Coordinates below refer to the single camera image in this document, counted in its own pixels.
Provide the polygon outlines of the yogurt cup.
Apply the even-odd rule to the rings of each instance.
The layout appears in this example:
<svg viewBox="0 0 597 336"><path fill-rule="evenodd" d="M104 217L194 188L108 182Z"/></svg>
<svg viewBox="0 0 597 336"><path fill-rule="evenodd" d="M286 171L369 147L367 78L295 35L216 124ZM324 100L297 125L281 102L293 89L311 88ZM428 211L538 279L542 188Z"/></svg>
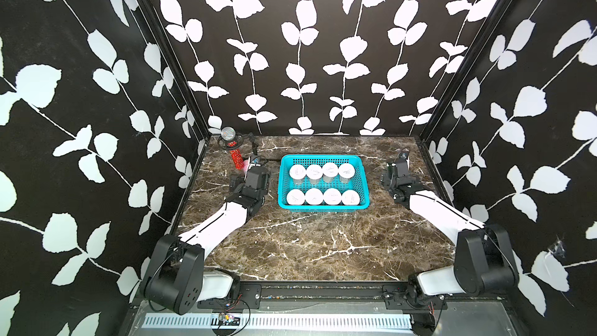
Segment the yogurt cup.
<svg viewBox="0 0 597 336"><path fill-rule="evenodd" d="M347 206L357 206L360 205L361 198L359 193L354 190L346 190L341 195L341 202L343 205Z"/></svg>
<svg viewBox="0 0 597 336"><path fill-rule="evenodd" d="M301 164L294 164L289 170L289 176L296 186L300 186L306 177L306 168Z"/></svg>
<svg viewBox="0 0 597 336"><path fill-rule="evenodd" d="M323 181L331 183L339 173L339 168L336 163L328 162L322 166Z"/></svg>
<svg viewBox="0 0 597 336"><path fill-rule="evenodd" d="M286 202L291 206L304 205L306 202L306 196L300 189L292 189L286 196Z"/></svg>
<svg viewBox="0 0 597 336"><path fill-rule="evenodd" d="M326 205L340 205L342 202L342 193L336 188L328 188L323 193L323 201Z"/></svg>
<svg viewBox="0 0 597 336"><path fill-rule="evenodd" d="M309 182L313 185L317 185L323 177L323 168L319 164L311 164L306 168L306 176L309 178Z"/></svg>
<svg viewBox="0 0 597 336"><path fill-rule="evenodd" d="M355 176L355 168L350 163L342 163L338 167L338 175L340 177L340 181L343 184L348 184L352 178Z"/></svg>
<svg viewBox="0 0 597 336"><path fill-rule="evenodd" d="M308 205L321 205L323 199L323 192L320 189L310 188L305 192L305 201Z"/></svg>

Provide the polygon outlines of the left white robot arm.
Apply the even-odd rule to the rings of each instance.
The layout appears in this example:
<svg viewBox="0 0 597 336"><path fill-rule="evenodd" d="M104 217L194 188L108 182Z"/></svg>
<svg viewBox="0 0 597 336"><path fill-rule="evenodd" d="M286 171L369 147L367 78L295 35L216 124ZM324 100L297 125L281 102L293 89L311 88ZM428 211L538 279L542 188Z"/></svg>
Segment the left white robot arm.
<svg viewBox="0 0 597 336"><path fill-rule="evenodd" d="M156 243L140 291L150 305L186 314L205 300L228 300L239 294L238 278L224 270L208 270L205 260L227 238L249 222L263 206L271 173L252 166L233 182L222 207L180 236L168 234Z"/></svg>

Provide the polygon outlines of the teal plastic basket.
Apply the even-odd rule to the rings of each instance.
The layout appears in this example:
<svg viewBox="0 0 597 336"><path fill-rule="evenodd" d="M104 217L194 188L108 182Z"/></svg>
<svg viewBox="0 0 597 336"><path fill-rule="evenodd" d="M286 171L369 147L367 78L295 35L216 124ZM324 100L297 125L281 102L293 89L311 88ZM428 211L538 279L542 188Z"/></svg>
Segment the teal plastic basket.
<svg viewBox="0 0 597 336"><path fill-rule="evenodd" d="M300 186L296 186L291 177L289 176L289 170L294 164L301 164L305 168L311 164L319 164L323 166L325 163L333 162L337 166L342 163L350 163L355 168L355 176L348 184L343 184L340 181L339 175L332 180L331 183L326 183L321 179L317 185L313 185L309 182L309 178L306 176L303 183ZM336 188L341 193L346 190L354 190L359 193L361 202L357 206L347 206L340 203L340 205L326 205L324 202L321 205L308 205L306 202L304 205L291 206L286 202L286 196L292 189L300 189L304 194L310 188L320 189L323 193L328 188ZM363 210L369 207L370 197L368 184L366 179L366 173L364 165L361 159L357 156L349 155L287 155L281 160L279 179L278 179L278 205L292 212L355 212L357 210Z"/></svg>

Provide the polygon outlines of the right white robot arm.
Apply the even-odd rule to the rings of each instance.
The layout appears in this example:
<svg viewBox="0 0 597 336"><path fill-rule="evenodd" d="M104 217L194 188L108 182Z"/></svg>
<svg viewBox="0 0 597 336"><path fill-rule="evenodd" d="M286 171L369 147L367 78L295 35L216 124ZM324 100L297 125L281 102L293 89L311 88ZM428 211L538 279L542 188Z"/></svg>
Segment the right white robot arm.
<svg viewBox="0 0 597 336"><path fill-rule="evenodd" d="M443 201L410 172L409 151L403 149L386 165L381 184L394 203L430 222L453 244L451 265L409 278L407 295L413 301L434 296L478 296L515 288L519 271L508 232L487 225Z"/></svg>

